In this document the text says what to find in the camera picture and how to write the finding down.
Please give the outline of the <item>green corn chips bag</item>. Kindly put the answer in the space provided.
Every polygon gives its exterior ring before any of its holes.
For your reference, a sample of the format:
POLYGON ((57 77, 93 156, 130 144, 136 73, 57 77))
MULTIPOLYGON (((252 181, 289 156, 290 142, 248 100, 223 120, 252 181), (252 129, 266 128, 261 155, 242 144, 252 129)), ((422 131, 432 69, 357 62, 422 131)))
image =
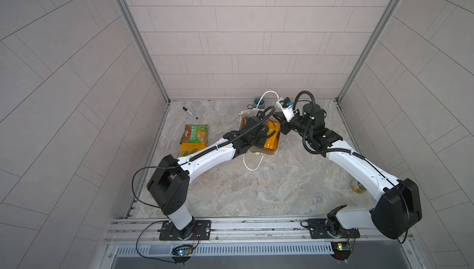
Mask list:
POLYGON ((185 130, 181 136, 180 144, 187 143, 207 143, 208 125, 185 125, 185 130))

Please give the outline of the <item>white printed paper bag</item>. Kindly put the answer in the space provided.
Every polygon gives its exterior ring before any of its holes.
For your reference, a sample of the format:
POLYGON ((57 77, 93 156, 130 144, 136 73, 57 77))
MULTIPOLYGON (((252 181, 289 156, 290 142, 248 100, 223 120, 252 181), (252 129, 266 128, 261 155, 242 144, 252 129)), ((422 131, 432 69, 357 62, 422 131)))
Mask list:
POLYGON ((274 155, 275 152, 278 150, 278 139, 280 136, 280 126, 277 125, 274 121, 270 120, 271 115, 268 115, 265 118, 266 112, 271 110, 271 107, 267 107, 266 109, 260 109, 259 106, 264 99, 264 96, 267 93, 273 93, 277 97, 276 99, 279 100, 279 96, 275 91, 266 91, 257 102, 256 106, 249 106, 248 110, 241 111, 239 113, 240 116, 240 123, 239 129, 240 130, 247 130, 254 125, 255 128, 251 129, 248 138, 250 142, 250 146, 248 148, 249 152, 256 153, 261 155, 261 159, 259 161, 258 166, 255 169, 250 169, 245 161, 245 153, 242 154, 243 156, 243 163, 244 166, 251 172, 256 171, 264 158, 264 155, 274 155))

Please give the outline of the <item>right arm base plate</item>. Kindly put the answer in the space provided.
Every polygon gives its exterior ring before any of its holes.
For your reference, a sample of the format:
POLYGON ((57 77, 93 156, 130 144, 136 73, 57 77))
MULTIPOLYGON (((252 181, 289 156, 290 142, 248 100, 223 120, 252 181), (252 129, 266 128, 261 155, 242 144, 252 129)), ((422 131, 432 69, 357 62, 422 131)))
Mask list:
POLYGON ((303 220, 300 225, 307 229, 310 233, 311 239, 357 239, 360 238, 358 229, 331 228, 327 224, 327 219, 310 218, 303 220))

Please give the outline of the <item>yellow snack bag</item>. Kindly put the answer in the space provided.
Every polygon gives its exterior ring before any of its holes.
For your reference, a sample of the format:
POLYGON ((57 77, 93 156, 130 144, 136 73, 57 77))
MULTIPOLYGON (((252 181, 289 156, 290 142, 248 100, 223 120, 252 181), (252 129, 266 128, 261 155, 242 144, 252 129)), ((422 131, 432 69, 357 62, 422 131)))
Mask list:
POLYGON ((182 143, 179 157, 185 157, 207 148, 207 143, 182 143))

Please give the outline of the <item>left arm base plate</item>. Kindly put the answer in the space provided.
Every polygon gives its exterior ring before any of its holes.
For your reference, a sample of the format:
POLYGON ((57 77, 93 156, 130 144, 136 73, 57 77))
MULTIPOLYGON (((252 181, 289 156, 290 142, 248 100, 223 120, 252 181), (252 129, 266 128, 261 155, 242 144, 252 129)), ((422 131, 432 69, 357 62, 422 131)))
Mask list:
POLYGON ((160 241, 209 240, 210 220, 192 220, 184 229, 179 230, 172 222, 165 222, 160 229, 160 241))

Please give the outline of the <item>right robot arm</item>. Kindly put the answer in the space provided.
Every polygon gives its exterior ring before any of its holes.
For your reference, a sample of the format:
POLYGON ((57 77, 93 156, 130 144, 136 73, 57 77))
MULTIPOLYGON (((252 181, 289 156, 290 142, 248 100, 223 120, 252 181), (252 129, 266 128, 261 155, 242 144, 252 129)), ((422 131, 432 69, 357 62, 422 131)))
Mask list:
POLYGON ((326 227, 330 236, 338 238, 346 230, 373 229, 390 239, 398 239, 422 219, 419 189, 410 179, 400 180, 382 170, 368 158, 356 152, 344 139, 325 126, 325 111, 316 103, 308 102, 302 112, 293 107, 289 98, 277 103, 281 110, 281 132, 298 133, 304 149, 322 155, 342 167, 372 195, 373 207, 333 209, 327 215, 326 227))

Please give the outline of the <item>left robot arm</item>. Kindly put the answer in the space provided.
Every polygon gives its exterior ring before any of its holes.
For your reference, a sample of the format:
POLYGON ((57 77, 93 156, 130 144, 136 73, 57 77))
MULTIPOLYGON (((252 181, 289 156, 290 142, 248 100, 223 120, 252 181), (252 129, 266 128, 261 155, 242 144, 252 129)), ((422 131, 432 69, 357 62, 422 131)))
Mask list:
POLYGON ((185 206, 190 183, 206 171, 248 152, 264 148, 277 135, 275 125, 259 117, 246 119, 243 129, 230 131, 215 144, 188 156, 165 156, 148 181, 147 190, 172 224, 172 234, 188 239, 195 230, 195 218, 185 206))

